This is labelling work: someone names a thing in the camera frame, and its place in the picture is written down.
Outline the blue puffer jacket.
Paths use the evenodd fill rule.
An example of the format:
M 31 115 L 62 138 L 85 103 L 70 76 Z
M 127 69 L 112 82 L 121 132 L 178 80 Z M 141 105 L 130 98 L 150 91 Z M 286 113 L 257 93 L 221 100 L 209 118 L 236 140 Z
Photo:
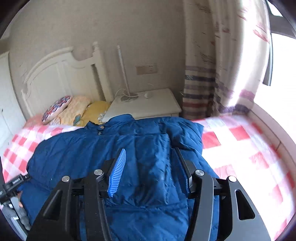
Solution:
M 175 148 L 215 177 L 202 157 L 202 133 L 202 125 L 183 118 L 125 114 L 42 141 L 27 165 L 31 179 L 21 188 L 29 221 L 63 176 L 83 178 L 125 149 L 118 190 L 105 201 L 113 240 L 183 240 L 194 202 L 181 191 Z

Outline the red white checkered bed sheet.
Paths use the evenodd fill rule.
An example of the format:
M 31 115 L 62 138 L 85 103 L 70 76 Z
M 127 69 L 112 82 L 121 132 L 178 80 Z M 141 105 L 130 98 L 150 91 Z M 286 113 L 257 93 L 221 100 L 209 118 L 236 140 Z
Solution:
M 276 240 L 295 213 L 292 170 L 255 123 L 244 116 L 223 116 L 192 121 L 203 126 L 202 157 L 215 178 L 234 176 L 241 183 L 262 218 L 269 240 Z M 73 126 L 22 128 L 1 157 L 4 180 L 29 174 L 27 165 L 38 144 Z

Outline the peach yellow pillow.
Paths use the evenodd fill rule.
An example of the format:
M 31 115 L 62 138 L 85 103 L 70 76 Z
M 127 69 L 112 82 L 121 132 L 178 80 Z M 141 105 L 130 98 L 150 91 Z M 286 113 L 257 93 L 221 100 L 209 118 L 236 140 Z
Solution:
M 74 96 L 69 105 L 56 118 L 49 122 L 49 125 L 74 126 L 83 116 L 91 99 L 86 96 Z

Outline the white bedside table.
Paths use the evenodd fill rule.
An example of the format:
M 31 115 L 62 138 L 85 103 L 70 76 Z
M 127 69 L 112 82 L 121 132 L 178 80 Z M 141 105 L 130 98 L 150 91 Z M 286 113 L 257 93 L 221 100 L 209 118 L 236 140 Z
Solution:
M 146 92 L 151 92 L 152 97 L 145 99 L 144 94 Z M 102 122 L 105 123 L 122 114 L 130 114 L 134 119 L 139 120 L 162 116 L 179 116 L 181 113 L 177 100 L 168 88 L 138 92 L 137 95 L 137 99 L 129 102 L 121 102 L 122 96 L 117 96 L 107 110 Z

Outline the white wardrobe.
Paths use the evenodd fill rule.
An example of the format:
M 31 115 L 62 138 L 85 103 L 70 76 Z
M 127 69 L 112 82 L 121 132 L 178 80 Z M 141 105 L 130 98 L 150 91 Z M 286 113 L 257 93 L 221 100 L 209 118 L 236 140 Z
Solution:
M 23 128 L 26 120 L 13 88 L 8 52 L 1 54 L 0 62 L 1 152 L 3 152 L 14 135 Z

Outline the white slim desk lamp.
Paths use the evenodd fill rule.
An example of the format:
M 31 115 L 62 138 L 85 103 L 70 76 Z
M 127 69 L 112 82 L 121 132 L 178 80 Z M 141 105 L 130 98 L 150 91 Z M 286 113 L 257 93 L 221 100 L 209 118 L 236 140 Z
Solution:
M 129 88 L 128 80 L 127 80 L 127 75 L 126 75 L 126 70 L 125 70 L 125 63 L 124 63 L 121 47 L 119 45 L 117 45 L 117 52 L 118 52 L 122 77 L 123 77 L 123 81 L 125 84 L 125 90 L 123 91 L 123 96 L 120 98 L 120 100 L 121 100 L 121 102 L 133 101 L 138 98 L 138 95 L 136 93 L 130 92 L 130 88 Z

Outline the colourful patterned cushion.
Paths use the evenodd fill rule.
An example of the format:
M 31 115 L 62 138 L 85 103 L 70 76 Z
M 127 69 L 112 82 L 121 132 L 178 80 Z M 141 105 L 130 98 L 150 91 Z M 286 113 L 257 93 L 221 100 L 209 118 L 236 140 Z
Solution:
M 55 101 L 43 114 L 42 123 L 48 124 L 55 119 L 62 111 L 69 105 L 72 100 L 72 96 L 66 95 L 59 100 Z

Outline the white wooden headboard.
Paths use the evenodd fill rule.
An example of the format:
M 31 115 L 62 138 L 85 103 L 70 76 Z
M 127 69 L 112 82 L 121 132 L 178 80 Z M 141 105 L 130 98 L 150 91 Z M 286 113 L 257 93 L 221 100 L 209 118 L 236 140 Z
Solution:
M 30 117 L 66 95 L 83 95 L 91 101 L 112 102 L 114 95 L 99 44 L 94 42 L 90 58 L 78 61 L 73 47 L 56 50 L 38 61 L 25 77 L 22 98 Z

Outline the striped patterned curtain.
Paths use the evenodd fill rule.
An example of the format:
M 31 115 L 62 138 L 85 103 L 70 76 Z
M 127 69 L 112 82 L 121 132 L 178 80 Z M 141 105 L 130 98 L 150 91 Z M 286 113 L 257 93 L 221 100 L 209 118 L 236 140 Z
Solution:
M 265 1 L 184 1 L 183 116 L 247 114 L 271 46 Z

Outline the wall socket panel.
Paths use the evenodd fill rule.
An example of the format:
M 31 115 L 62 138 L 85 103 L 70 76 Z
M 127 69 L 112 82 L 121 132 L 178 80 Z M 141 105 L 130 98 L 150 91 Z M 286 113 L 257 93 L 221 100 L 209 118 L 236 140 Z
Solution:
M 145 74 L 154 74 L 158 73 L 158 68 L 156 63 L 145 64 L 141 66 L 136 66 L 137 75 L 145 75 Z

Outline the dark window frame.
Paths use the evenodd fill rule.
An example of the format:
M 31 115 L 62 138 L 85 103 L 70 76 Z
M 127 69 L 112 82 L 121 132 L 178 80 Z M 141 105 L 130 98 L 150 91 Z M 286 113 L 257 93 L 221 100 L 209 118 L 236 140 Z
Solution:
M 295 1 L 266 1 L 271 47 L 263 84 L 271 87 L 295 82 Z

